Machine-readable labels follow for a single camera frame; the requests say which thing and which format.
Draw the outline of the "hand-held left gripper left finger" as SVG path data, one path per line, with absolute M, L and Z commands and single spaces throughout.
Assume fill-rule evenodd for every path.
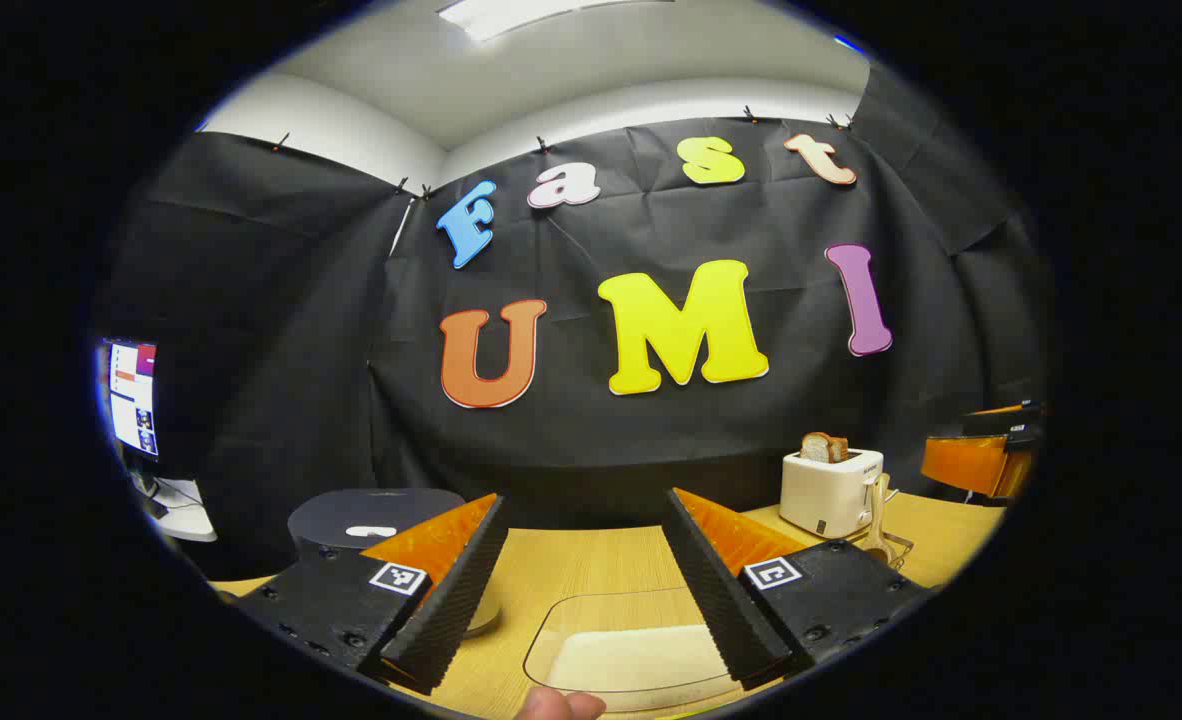
M 421 694 L 441 682 L 509 532 L 486 495 L 359 552 L 311 544 L 236 607 L 326 664 Z

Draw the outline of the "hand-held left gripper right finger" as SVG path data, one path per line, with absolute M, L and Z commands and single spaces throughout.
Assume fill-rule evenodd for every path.
M 746 690 L 829 664 L 931 597 L 847 539 L 806 546 L 681 488 L 667 492 L 663 532 Z

